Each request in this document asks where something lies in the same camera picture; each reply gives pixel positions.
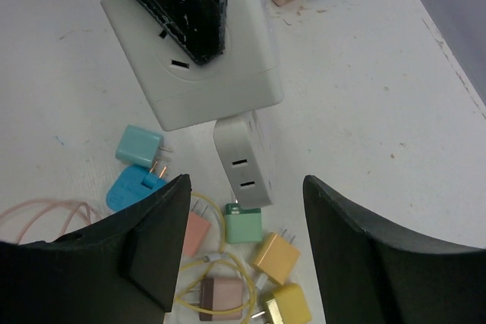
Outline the light cyan USB charger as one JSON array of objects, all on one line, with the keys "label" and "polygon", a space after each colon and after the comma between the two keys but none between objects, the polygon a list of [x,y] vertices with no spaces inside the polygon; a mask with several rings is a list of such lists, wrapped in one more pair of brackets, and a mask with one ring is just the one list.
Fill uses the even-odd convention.
[{"label": "light cyan USB charger", "polygon": [[156,162],[171,162],[171,149],[163,146],[160,133],[129,124],[118,142],[115,158],[129,165],[150,169]]}]

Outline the white cube socket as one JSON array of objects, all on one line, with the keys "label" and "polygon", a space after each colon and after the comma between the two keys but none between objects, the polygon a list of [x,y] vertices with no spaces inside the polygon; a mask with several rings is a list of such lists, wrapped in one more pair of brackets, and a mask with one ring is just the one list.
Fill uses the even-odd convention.
[{"label": "white cube socket", "polygon": [[225,49],[196,65],[136,0],[101,5],[165,131],[266,108],[284,98],[265,0],[229,0]]}]

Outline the mint green USB charger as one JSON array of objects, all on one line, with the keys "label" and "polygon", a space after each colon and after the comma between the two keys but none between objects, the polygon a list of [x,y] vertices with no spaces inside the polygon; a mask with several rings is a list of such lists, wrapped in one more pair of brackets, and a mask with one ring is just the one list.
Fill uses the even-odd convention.
[{"label": "mint green USB charger", "polygon": [[223,216],[228,244],[259,243],[263,240],[261,208],[243,209],[238,203],[227,203]]}]

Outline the pink charger brown band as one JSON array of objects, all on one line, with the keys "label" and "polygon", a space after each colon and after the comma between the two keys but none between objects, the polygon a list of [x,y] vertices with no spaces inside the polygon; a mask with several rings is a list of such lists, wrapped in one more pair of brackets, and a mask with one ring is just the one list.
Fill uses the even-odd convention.
[{"label": "pink charger brown band", "polygon": [[191,302],[195,306],[212,311],[235,309],[243,304],[244,284],[239,277],[213,276],[206,277],[195,288],[189,290]]}]

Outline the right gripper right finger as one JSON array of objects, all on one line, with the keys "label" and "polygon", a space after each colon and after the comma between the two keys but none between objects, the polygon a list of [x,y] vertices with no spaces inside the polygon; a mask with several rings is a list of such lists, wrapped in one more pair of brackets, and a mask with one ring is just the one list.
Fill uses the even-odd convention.
[{"label": "right gripper right finger", "polygon": [[308,175],[303,201],[328,323],[483,323],[485,251],[385,219]]}]

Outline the yellow top plug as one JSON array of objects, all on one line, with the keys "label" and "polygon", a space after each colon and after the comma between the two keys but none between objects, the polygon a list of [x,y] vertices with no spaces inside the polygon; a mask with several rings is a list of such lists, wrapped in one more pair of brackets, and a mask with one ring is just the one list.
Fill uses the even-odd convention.
[{"label": "yellow top plug", "polygon": [[271,324],[305,324],[312,315],[301,286],[291,283],[263,293],[260,310],[251,318]]}]

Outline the grey white charger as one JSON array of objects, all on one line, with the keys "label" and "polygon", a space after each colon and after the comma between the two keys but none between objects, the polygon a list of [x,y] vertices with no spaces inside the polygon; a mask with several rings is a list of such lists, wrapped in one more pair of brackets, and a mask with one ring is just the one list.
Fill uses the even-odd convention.
[{"label": "grey white charger", "polygon": [[245,209],[274,203],[275,156],[261,111],[216,121],[213,141],[235,199]]}]

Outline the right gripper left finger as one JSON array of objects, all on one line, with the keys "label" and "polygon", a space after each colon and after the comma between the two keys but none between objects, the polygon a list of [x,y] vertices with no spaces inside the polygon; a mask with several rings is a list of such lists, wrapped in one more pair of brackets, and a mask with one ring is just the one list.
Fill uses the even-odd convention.
[{"label": "right gripper left finger", "polygon": [[172,309],[191,202],[179,175],[53,242],[1,244],[3,323],[161,323]]}]

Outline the salmon pink USB charger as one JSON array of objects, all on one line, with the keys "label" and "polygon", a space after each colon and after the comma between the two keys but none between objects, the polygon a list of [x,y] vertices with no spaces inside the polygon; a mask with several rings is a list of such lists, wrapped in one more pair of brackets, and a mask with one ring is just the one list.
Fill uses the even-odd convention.
[{"label": "salmon pink USB charger", "polygon": [[193,257],[196,255],[211,226],[212,224],[201,215],[198,215],[194,209],[190,210],[182,248],[184,256]]}]

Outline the bright blue plug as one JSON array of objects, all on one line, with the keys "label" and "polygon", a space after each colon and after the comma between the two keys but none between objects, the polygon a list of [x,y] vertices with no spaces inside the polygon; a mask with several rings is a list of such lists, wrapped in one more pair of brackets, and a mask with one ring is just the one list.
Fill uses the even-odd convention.
[{"label": "bright blue plug", "polygon": [[166,180],[140,167],[130,165],[125,168],[106,194],[106,205],[118,212],[139,203],[164,187]]}]

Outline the yellow USB charger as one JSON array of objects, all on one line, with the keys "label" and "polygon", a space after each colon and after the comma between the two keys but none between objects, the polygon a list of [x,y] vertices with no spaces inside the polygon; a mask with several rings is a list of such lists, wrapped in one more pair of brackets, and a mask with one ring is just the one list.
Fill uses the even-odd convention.
[{"label": "yellow USB charger", "polygon": [[300,255],[300,251],[281,234],[271,232],[258,245],[251,266],[274,284],[284,285]]}]

